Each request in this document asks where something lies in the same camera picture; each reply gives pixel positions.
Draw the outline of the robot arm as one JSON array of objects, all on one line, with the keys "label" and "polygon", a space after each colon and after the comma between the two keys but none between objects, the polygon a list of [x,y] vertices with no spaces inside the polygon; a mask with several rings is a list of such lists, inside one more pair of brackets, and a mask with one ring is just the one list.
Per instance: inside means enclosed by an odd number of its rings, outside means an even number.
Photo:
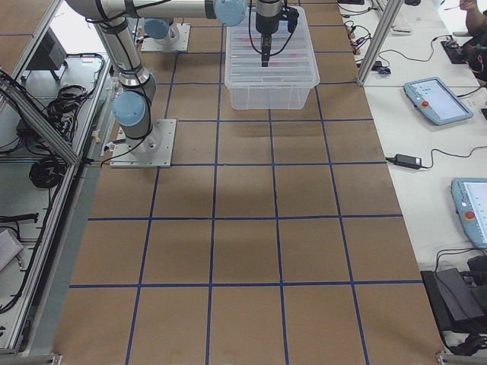
[{"label": "robot arm", "polygon": [[155,40],[169,37],[171,42],[180,38],[180,32],[174,24],[173,18],[146,18],[143,23],[145,34]]},{"label": "robot arm", "polygon": [[154,152],[161,137],[151,121],[156,80],[138,55],[128,19],[154,18],[168,26],[174,17],[193,17],[234,27],[250,7],[248,1],[69,1],[68,5],[96,27],[116,66],[122,92],[113,101],[113,115],[136,154]]}]

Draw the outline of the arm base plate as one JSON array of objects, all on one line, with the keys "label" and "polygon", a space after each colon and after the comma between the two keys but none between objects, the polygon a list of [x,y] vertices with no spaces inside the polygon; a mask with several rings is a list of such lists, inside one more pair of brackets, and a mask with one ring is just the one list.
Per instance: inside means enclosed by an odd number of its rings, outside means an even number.
[{"label": "arm base plate", "polygon": [[189,45],[190,24],[175,24],[180,32],[180,38],[171,42],[169,37],[164,40],[155,40],[145,34],[142,43],[142,52],[145,53],[175,53],[186,52]]},{"label": "arm base plate", "polygon": [[113,158],[109,160],[114,168],[168,168],[171,165],[177,121],[175,119],[157,119],[152,122],[151,134],[139,144],[126,139],[121,127],[118,138],[123,143],[113,148]]}]

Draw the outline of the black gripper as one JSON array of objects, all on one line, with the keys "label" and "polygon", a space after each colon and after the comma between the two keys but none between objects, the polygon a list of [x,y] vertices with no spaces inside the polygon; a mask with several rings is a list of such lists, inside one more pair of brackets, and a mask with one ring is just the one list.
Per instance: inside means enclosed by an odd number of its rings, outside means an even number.
[{"label": "black gripper", "polygon": [[262,35],[261,66],[269,65],[272,50],[272,35],[279,28],[282,3],[279,0],[258,0],[256,2],[256,30]]}]

